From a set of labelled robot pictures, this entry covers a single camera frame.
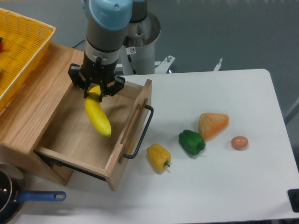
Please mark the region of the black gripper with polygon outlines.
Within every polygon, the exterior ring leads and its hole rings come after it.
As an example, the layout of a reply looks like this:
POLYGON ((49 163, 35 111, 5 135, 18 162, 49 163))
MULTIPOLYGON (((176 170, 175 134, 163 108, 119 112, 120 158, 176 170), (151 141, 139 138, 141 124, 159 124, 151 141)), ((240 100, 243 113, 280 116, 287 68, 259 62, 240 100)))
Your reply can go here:
POLYGON ((88 96, 91 83, 100 85, 100 102, 106 96, 114 96, 124 88, 125 78, 116 76, 117 62, 102 64, 102 58, 97 57, 94 62, 84 53, 83 65, 72 63, 68 69, 68 75, 75 87, 84 91, 84 98, 88 96))

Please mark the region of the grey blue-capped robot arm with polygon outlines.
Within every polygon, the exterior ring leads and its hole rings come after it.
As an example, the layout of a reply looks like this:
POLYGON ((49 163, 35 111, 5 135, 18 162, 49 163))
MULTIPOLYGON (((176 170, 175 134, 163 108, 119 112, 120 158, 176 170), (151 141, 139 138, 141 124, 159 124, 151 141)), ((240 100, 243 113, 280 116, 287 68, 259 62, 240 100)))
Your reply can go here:
POLYGON ((96 97, 114 96, 125 84, 125 79, 115 75, 130 23, 141 22, 147 16, 145 0, 84 0, 88 18, 85 51, 82 65, 72 63, 68 74, 74 86, 88 97, 91 84, 98 84, 96 97))

